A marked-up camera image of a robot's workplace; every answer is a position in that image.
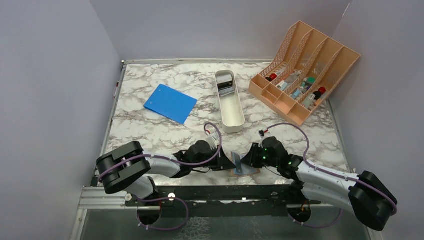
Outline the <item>tan leather card holder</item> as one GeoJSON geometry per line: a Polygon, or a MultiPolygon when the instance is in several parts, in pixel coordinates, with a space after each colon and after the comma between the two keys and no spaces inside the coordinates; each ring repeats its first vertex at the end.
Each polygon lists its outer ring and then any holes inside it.
{"type": "Polygon", "coordinates": [[[231,161],[235,165],[235,168],[231,170],[231,173],[235,177],[246,177],[259,174],[261,171],[259,168],[253,168],[247,166],[241,162],[241,160],[247,155],[247,153],[231,152],[231,161]]]}

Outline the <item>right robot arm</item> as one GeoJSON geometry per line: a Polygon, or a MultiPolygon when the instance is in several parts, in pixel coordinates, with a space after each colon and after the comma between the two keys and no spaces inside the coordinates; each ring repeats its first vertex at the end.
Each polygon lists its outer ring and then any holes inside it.
{"type": "Polygon", "coordinates": [[[273,167],[294,181],[289,199],[323,202],[353,213],[365,226],[382,231],[395,213],[398,201],[372,172],[346,173],[308,162],[303,156],[290,154],[275,137],[254,142],[241,163],[252,168],[273,167]]]}

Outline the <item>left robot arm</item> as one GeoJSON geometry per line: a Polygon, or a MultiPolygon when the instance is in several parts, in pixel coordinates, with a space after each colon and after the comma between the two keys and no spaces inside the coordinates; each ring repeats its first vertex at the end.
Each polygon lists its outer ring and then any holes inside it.
{"type": "Polygon", "coordinates": [[[197,168],[225,171],[236,167],[220,145],[211,146],[205,140],[172,155],[145,152],[138,141],[132,141],[102,155],[95,164],[106,194],[124,191],[147,206],[160,198],[152,175],[179,179],[197,168]]]}

